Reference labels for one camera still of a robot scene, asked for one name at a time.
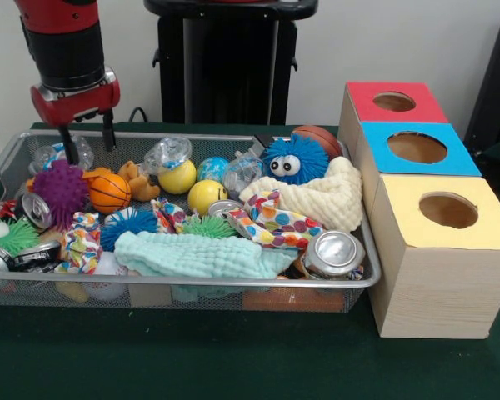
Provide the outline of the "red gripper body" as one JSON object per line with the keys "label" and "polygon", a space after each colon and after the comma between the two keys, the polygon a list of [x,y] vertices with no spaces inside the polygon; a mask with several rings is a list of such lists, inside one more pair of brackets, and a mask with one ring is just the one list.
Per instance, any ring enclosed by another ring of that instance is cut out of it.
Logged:
{"label": "red gripper body", "polygon": [[113,120],[113,109],[120,101],[120,86],[115,72],[105,68],[100,82],[79,91],[53,91],[41,83],[30,88],[32,104],[39,117],[51,126],[67,126],[73,121],[97,115]]}

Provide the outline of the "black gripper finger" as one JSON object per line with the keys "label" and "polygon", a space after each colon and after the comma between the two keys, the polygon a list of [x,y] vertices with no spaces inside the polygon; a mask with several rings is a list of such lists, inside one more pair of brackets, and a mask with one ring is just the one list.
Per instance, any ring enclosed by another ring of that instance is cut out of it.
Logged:
{"label": "black gripper finger", "polygon": [[113,110],[109,109],[102,115],[102,138],[108,152],[116,147],[116,138],[113,127]]}
{"label": "black gripper finger", "polygon": [[78,149],[73,141],[73,137],[68,129],[68,125],[60,125],[57,127],[57,130],[61,135],[68,163],[71,165],[78,165],[79,163]]}

